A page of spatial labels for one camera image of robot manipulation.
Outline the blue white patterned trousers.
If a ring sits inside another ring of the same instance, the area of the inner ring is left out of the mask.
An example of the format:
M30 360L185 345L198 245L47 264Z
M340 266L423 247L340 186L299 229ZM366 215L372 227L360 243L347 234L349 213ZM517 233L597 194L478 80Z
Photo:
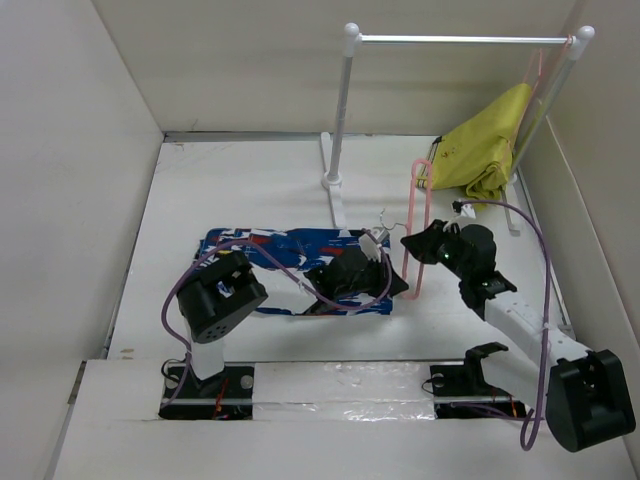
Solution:
M257 309L262 315L310 316L305 313L316 298L293 281L288 275L263 256L268 252L276 261L293 275L303 280L303 273L323 263L329 263L346 248L358 248L358 238L363 230L343 230L326 228L295 228L274 230L259 228L214 228L209 230L194 254L195 259L208 254L215 247L235 239L248 240L248 245L234 245L234 250L245 253L258 280L265 286L269 298ZM382 251L390 252L390 240L383 244ZM366 294L351 297L347 305L367 306L362 311L337 311L317 315L389 315L393 310L393 298L385 298L374 305L373 298Z

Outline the yellow shorts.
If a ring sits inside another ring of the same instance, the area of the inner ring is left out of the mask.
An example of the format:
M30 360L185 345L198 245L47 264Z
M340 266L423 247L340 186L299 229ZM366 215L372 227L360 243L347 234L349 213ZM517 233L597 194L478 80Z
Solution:
M511 176L514 142L532 96L520 83L478 114L434 140L431 167L422 166L415 186L459 188L474 200L499 200Z

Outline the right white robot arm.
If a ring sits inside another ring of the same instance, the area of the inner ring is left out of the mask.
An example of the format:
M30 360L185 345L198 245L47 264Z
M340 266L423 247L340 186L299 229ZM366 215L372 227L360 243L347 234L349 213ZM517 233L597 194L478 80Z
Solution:
M517 383L511 392L520 400L531 394L543 405L547 426L565 450L578 452L635 431L620 359L609 350L591 350L546 322L497 270L488 228L435 220L401 243L420 263L441 264L453 273L465 305L537 365L536 377L544 384L527 389Z

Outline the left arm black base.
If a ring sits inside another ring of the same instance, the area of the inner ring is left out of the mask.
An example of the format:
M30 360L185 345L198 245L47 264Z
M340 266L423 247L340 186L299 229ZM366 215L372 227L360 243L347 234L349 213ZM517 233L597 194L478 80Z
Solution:
M239 421L253 418L254 364L227 364L206 380L189 372L184 363L167 361L162 367L164 391L159 417L164 420Z

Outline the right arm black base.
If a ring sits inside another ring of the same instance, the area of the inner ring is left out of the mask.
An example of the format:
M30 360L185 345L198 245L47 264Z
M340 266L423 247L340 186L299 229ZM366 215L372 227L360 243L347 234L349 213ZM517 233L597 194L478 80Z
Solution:
M525 405L506 391L485 381L481 361L508 348L491 342L465 352L462 361L435 363L421 385L433 398L435 417L444 419L497 418L523 421Z

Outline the white clothes rack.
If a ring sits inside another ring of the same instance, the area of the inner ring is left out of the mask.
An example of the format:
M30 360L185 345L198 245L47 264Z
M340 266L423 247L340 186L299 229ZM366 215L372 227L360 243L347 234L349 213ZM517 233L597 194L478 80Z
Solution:
M515 144L515 160L512 164L510 182L516 178L516 172L554 101L558 97L573 67L582 57L596 30L592 26L582 26L575 33L565 37L514 37L514 36L469 36L469 35L393 35L363 34L357 24L351 22L344 26L344 47L342 57L339 94L332 133L320 134L320 150L324 161L325 173L322 185L328 193L332 223L337 229L347 227L345 208L342 199L342 177L339 172L342 141L345 132L347 101L351 80L353 59L356 49L364 45L522 45L531 47L561 46L563 54L559 56L560 66L551 70L551 80L543 100L525 133Z

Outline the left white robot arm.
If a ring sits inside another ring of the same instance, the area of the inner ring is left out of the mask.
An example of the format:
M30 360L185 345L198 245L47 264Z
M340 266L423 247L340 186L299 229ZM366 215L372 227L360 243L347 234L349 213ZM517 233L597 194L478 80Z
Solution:
M373 298L374 305L408 290L408 284L393 270L384 253L378 260L350 248L303 276L304 283L279 264L268 252L263 256L316 298L307 308L310 316L337 311L362 311L366 305L347 305L345 301L360 294ZM222 387L225 369L220 340L258 309L268 293L253 272L253 266L241 250L230 250L214 261L191 272L180 284L176 297L179 310L190 333L188 384L201 396L212 396Z

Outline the silver foil tape strip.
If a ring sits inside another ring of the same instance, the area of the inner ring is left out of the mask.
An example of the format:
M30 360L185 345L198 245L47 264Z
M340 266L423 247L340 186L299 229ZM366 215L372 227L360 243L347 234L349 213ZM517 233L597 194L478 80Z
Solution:
M259 363L253 418L262 421L429 421L424 362Z

